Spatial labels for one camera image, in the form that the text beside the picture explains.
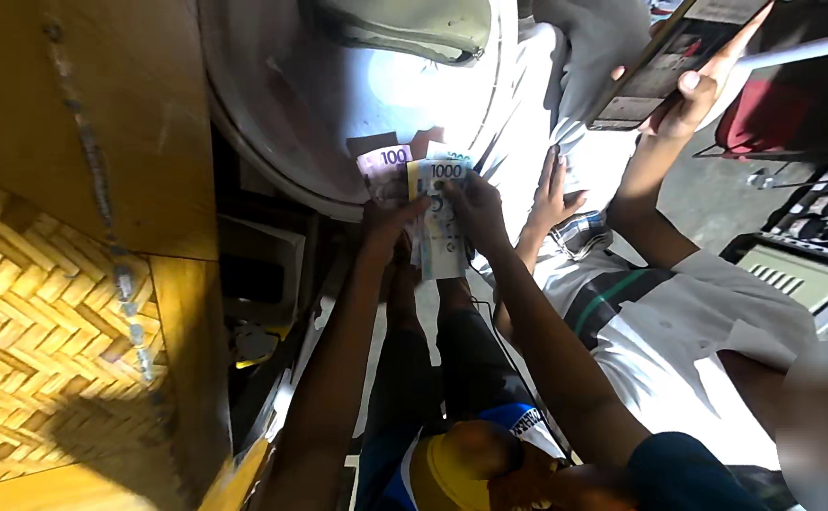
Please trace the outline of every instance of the yellow wooden surface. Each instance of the yellow wooden surface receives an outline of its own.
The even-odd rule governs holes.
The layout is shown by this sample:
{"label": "yellow wooden surface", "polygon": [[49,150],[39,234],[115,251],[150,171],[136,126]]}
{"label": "yellow wooden surface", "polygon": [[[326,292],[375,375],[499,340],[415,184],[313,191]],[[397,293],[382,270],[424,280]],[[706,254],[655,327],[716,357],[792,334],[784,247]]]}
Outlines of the yellow wooden surface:
{"label": "yellow wooden surface", "polygon": [[186,511],[165,448],[147,448],[0,483],[0,510]]}
{"label": "yellow wooden surface", "polygon": [[257,481],[259,472],[265,467],[270,447],[265,438],[260,438],[250,447],[239,467],[234,467],[233,460],[228,460],[205,494],[198,511],[238,511],[250,487]]}
{"label": "yellow wooden surface", "polygon": [[151,256],[176,400],[175,454],[196,503],[231,453],[218,265]]}
{"label": "yellow wooden surface", "polygon": [[[113,264],[133,271],[135,320],[159,361],[151,385],[127,337]],[[0,188],[0,481],[169,446],[159,423],[169,405],[148,398],[168,370],[154,296],[146,258],[112,256]]]}
{"label": "yellow wooden surface", "polygon": [[104,239],[44,27],[57,22],[124,247],[216,259],[198,29],[184,0],[0,1],[0,186]]}

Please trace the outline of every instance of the black cable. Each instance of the black cable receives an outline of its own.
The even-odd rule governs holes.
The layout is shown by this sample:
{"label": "black cable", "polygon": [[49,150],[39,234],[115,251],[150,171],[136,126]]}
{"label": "black cable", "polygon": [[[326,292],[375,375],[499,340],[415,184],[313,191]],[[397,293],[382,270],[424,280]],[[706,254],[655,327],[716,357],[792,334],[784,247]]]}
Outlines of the black cable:
{"label": "black cable", "polygon": [[[471,263],[470,259],[468,259],[467,264],[474,270],[477,274],[480,272],[476,271],[473,263]],[[536,408],[537,412],[540,412],[540,420],[543,421],[543,424],[546,424],[546,429],[549,431],[549,435],[553,437],[553,441],[556,442],[556,446],[559,447],[559,451],[561,451],[566,456],[566,460],[569,466],[573,465],[572,462],[572,450],[571,448],[563,447],[562,444],[559,442],[559,439],[556,437],[556,430],[553,429],[553,426],[549,424],[549,421],[546,420],[546,413],[544,413],[543,409],[537,405],[536,399],[534,399],[534,393],[531,392],[530,386],[527,384],[527,380],[521,374],[521,371],[518,370],[518,366],[515,364],[515,359],[512,358],[512,355],[508,353],[506,349],[505,343],[502,342],[502,337],[499,336],[499,330],[496,328],[496,320],[497,314],[499,313],[499,308],[493,308],[492,304],[489,302],[485,302],[483,300],[477,300],[476,296],[471,295],[471,303],[475,306],[479,304],[483,304],[487,306],[487,310],[489,311],[490,317],[490,327],[493,329],[493,335],[496,337],[496,342],[499,343],[499,349],[502,350],[502,353],[506,354],[506,358],[508,359],[508,363],[511,364],[512,369],[515,370],[515,373],[518,375],[518,378],[521,379],[521,385],[525,386],[525,390],[527,390],[527,394],[530,396],[531,403],[533,404],[534,408]]]}

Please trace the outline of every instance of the banknote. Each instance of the banknote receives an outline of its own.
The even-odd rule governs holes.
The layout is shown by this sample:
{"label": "banknote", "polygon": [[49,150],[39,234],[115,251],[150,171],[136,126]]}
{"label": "banknote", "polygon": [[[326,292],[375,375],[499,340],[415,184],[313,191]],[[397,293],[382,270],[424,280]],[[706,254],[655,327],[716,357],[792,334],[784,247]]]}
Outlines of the banknote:
{"label": "banknote", "polygon": [[463,160],[465,162],[470,162],[471,168],[474,167],[474,162],[476,162],[476,158],[473,157],[470,151],[433,140],[430,140],[429,143],[427,143],[427,159]]}
{"label": "banknote", "polygon": [[463,180],[471,171],[465,160],[417,160],[408,162],[408,199],[428,195],[431,204],[419,219],[420,268],[424,280],[464,276],[467,269],[464,238],[454,221],[452,204],[442,183]]}
{"label": "banknote", "polygon": [[391,145],[357,157],[366,191],[379,207],[393,209],[408,202],[410,155],[409,146]]}

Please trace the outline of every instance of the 1000 peso bill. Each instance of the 1000 peso bill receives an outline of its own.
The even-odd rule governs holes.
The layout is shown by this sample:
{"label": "1000 peso bill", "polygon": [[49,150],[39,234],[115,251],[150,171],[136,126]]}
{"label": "1000 peso bill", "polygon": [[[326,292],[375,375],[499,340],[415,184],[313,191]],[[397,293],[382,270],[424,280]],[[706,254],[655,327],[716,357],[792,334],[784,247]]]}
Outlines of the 1000 peso bill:
{"label": "1000 peso bill", "polygon": [[420,266],[424,280],[464,276],[467,269],[464,238],[454,221],[451,202],[442,183],[463,180],[471,172],[468,161],[417,160],[408,162],[408,199],[428,195],[431,204],[419,221]]}

